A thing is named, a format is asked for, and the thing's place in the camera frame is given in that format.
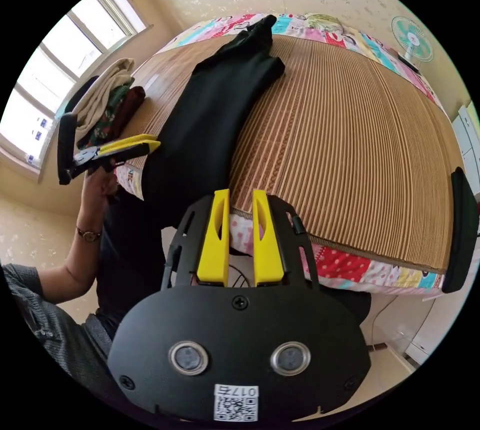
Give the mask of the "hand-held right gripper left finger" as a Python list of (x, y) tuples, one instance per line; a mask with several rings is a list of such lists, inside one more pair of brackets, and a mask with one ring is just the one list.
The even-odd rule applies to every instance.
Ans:
[(199, 283), (227, 286), (229, 275), (230, 190), (215, 191), (196, 277)]

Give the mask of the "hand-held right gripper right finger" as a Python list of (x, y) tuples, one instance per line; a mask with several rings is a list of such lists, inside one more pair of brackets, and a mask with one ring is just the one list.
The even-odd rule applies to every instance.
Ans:
[(284, 268), (265, 191), (253, 191), (252, 210), (254, 285), (259, 287), (280, 283), (284, 277)]

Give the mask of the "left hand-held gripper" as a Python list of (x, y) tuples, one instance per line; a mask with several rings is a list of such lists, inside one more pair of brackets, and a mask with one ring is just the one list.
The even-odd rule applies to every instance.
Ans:
[(128, 160), (150, 154), (160, 145), (154, 135), (140, 134), (91, 148), (74, 156), (68, 169), (68, 177), (74, 179), (84, 172), (94, 172), (99, 167), (110, 172)]

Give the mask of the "person's left hand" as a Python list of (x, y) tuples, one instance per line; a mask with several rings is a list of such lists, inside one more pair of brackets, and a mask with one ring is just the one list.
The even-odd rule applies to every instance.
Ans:
[(108, 197), (118, 188), (114, 172), (107, 172), (99, 167), (92, 174), (87, 174), (83, 181), (80, 209), (76, 225), (81, 231), (99, 233), (109, 204)]

